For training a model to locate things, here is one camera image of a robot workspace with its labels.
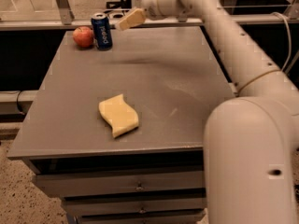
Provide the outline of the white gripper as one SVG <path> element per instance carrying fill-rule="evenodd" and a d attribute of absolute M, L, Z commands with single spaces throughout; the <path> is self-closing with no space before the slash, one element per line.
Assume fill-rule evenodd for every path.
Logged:
<path fill-rule="evenodd" d="M 124 31 L 143 24 L 146 16 L 157 21 L 177 16 L 181 11 L 179 0 L 141 0 L 141 7 L 144 10 L 136 7 L 131 9 L 115 24 L 115 28 Z"/>

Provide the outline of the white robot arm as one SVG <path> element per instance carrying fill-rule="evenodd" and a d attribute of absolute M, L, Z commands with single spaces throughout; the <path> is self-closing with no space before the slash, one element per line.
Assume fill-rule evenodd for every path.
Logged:
<path fill-rule="evenodd" d="M 117 26 L 170 16 L 202 20 L 237 93 L 206 122 L 209 224 L 298 224 L 292 178 L 298 90 L 220 0 L 141 0 Z"/>

